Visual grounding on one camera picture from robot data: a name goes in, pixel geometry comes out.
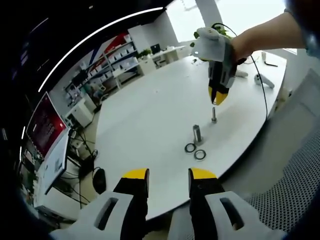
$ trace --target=metal cylinder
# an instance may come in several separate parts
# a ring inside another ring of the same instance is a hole
[[[198,125],[193,126],[194,144],[200,145],[202,143],[202,136],[200,127]]]
[[[215,108],[215,107],[212,108],[212,118],[211,118],[211,120],[212,120],[212,122],[213,122],[214,124],[217,123],[216,108]]]

